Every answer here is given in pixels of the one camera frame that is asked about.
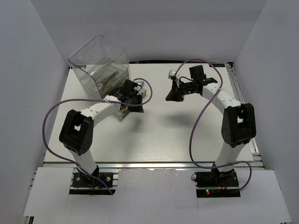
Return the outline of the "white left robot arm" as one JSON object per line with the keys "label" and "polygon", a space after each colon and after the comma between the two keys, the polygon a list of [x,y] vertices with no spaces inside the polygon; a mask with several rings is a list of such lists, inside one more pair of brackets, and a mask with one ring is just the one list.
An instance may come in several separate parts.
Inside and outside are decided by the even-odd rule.
{"label": "white left robot arm", "polygon": [[129,79],[123,86],[112,90],[103,99],[81,111],[70,110],[65,118],[59,141],[72,154],[78,164],[79,173],[88,186],[96,186],[99,182],[99,167],[95,163],[90,147],[93,142],[93,130],[105,118],[121,110],[143,112],[143,85]]}

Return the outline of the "clear plastic drawer cabinet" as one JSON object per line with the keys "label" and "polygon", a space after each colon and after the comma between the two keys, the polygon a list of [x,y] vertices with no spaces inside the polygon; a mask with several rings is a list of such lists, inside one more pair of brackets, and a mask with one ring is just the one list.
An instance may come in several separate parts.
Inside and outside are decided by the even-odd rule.
{"label": "clear plastic drawer cabinet", "polygon": [[[89,99],[104,99],[111,91],[130,79],[129,60],[125,47],[103,35],[97,35],[69,56],[68,62]],[[119,74],[105,88],[97,84],[115,71]]]}

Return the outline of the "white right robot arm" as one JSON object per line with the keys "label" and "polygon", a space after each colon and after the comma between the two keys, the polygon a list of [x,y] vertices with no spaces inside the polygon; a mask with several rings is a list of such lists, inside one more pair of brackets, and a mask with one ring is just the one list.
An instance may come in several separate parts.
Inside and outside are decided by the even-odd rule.
{"label": "white right robot arm", "polygon": [[255,112],[252,104],[243,104],[226,93],[213,77],[207,77],[203,66],[189,69],[190,79],[184,83],[179,72],[170,70],[168,78],[172,81],[166,101],[182,102],[186,95],[199,94],[212,103],[223,115],[221,135],[223,145],[213,163],[211,181],[222,186],[232,175],[240,151],[256,136]]}

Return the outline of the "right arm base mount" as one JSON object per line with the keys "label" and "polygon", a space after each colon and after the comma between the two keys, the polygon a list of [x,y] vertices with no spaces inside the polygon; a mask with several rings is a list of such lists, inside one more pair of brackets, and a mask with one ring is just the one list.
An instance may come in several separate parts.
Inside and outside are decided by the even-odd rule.
{"label": "right arm base mount", "polygon": [[235,171],[222,178],[217,178],[212,172],[196,172],[191,175],[191,180],[195,182],[197,198],[241,197]]}

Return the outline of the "smoked plastic drawer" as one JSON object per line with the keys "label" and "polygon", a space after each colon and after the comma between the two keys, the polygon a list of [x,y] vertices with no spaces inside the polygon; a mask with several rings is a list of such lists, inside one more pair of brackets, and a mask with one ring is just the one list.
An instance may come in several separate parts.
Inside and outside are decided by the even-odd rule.
{"label": "smoked plastic drawer", "polygon": [[123,104],[120,105],[120,110],[115,113],[116,117],[121,121],[130,112],[143,113],[143,106],[137,106],[142,103],[143,98],[146,96],[146,90],[141,88],[141,90],[121,90],[113,92],[113,96],[116,97]]}

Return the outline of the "black adjustable wrench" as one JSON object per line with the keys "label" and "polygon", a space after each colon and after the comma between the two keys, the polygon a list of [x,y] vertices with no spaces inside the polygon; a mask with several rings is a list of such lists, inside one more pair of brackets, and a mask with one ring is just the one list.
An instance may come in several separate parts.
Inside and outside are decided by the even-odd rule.
{"label": "black adjustable wrench", "polygon": [[108,84],[109,81],[111,81],[112,79],[114,79],[117,75],[119,74],[118,71],[115,71],[113,74],[111,74],[110,76],[102,79],[98,84],[97,87],[99,90],[101,90],[102,88],[105,88],[106,85]]}

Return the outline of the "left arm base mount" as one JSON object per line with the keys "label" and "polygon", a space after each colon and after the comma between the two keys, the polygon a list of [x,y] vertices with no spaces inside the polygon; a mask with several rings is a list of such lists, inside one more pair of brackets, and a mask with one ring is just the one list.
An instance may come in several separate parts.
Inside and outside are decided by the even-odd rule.
{"label": "left arm base mount", "polygon": [[94,175],[98,175],[100,180],[92,178],[76,168],[72,174],[69,194],[111,196],[116,192],[118,172],[112,170],[102,172],[98,168]]}

